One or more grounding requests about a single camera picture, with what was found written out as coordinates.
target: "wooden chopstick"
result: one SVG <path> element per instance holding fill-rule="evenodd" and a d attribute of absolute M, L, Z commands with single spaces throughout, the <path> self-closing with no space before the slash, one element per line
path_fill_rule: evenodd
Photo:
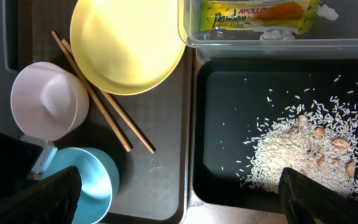
<path fill-rule="evenodd" d="M 107 109 L 103 106 L 102 102 L 100 101 L 100 99 L 98 98 L 98 96 L 96 95 L 94 90 L 92 89 L 91 85 L 88 83 L 87 79 L 85 78 L 84 74 L 82 74 L 80 68 L 78 68 L 74 59 L 71 57 L 70 53 L 67 51 L 65 46 L 62 44 L 62 42 L 61 42 L 60 38 L 58 37 L 58 35 L 56 34 L 56 32 L 52 31 L 52 35 L 55 38 L 55 40 L 56 40 L 57 44 L 59 45 L 59 47 L 61 48 L 61 50 L 63 51 L 63 53 L 66 55 L 67 60 L 69 61 L 71 66 L 74 68 L 74 71 L 78 75 L 78 78 L 84 84 L 86 90 L 91 95 L 93 101 L 98 106 L 100 112 L 102 112 L 104 118 L 106 118 L 106 121 L 109 123 L 111 129 L 114 131 L 114 133 L 118 137 L 118 140 L 121 142 L 121 144 L 124 146 L 124 148 L 127 152 L 131 151 L 131 149 L 132 149 L 131 145 L 127 142 L 127 140 L 125 139 L 124 135 L 121 133 L 121 130 L 118 128 L 118 125 L 115 123 L 115 121 L 112 119 L 112 117 L 110 117 L 110 114 L 108 113 Z"/>
<path fill-rule="evenodd" d="M 66 47 L 67 51 L 69 51 L 71 54 L 73 53 L 73 51 L 71 50 L 71 46 L 67 40 L 63 39 L 62 44 Z M 112 97 L 108 92 L 103 91 L 103 90 L 100 90 L 100 91 L 103 94 L 103 96 L 109 101 L 111 106 L 117 111 L 117 113 L 123 118 L 123 120 L 133 130 L 133 132 L 136 134 L 136 136 L 143 142 L 143 144 L 146 146 L 146 148 L 149 149 L 149 151 L 151 153 L 154 153 L 155 152 L 154 148 L 149 144 L 149 142 L 146 140 L 145 136 L 139 131 L 139 129 L 136 127 L 136 125 L 132 122 L 132 120 L 126 115 L 126 113 L 118 105 L 116 99 L 114 99 L 114 97 Z"/>

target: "plastic container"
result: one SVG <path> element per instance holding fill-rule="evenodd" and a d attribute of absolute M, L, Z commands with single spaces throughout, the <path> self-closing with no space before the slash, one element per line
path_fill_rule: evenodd
<path fill-rule="evenodd" d="M 183 0 L 179 34 L 190 47 L 200 48 L 201 62 L 211 57 L 358 58 L 358 1 L 324 0 L 339 18 L 316 16 L 309 33 L 295 40 L 259 40 L 261 32 L 234 30 L 200 31 L 203 0 Z"/>
<path fill-rule="evenodd" d="M 11 108 L 24 134 L 54 141 L 85 120 L 89 96 L 73 74 L 52 63 L 37 62 L 17 76 Z"/>

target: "dark tray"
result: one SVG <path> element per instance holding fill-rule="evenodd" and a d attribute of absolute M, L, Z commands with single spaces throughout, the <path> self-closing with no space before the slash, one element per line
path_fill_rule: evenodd
<path fill-rule="evenodd" d="M 334 83 L 339 74 L 341 84 Z M 358 110 L 356 82 L 358 60 L 217 60 L 204 64 L 196 91 L 193 188 L 197 196 L 208 203 L 282 213 L 277 194 L 246 185 L 241 189 L 236 175 L 250 174 L 245 163 L 236 161 L 248 161 L 246 156 L 254 155 L 252 144 L 243 142 L 246 137 L 260 136 L 256 117 L 277 120 L 288 116 L 282 114 L 284 108 L 300 103 L 294 95 L 301 97 L 306 108 L 317 100 L 330 105 L 329 110 L 333 106 L 329 98 L 338 95 L 341 101 L 357 103 Z M 349 90 L 355 93 L 348 95 Z M 270 95 L 274 107 L 266 103 Z"/>
<path fill-rule="evenodd" d="M 48 61 L 74 74 L 51 31 L 70 40 L 77 0 L 19 0 L 19 68 Z M 84 123 L 55 144 L 96 147 L 109 154 L 120 173 L 120 189 L 102 223 L 179 223 L 186 212 L 187 158 L 190 132 L 192 50 L 159 86 L 134 96 L 116 96 L 127 114 L 155 147 L 151 154 L 104 97 L 133 150 L 126 153 L 90 99 Z"/>

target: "yellow plate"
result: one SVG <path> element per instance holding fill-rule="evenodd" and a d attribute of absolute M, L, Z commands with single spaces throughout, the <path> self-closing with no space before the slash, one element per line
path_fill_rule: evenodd
<path fill-rule="evenodd" d="M 85 77 L 117 95 L 157 86 L 185 49 L 175 0 L 79 0 L 70 39 Z"/>

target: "food package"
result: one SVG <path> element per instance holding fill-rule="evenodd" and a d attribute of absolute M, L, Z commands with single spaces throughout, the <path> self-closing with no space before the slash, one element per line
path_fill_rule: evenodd
<path fill-rule="evenodd" d="M 212 29 L 309 32 L 320 0 L 203 1 L 201 31 Z"/>

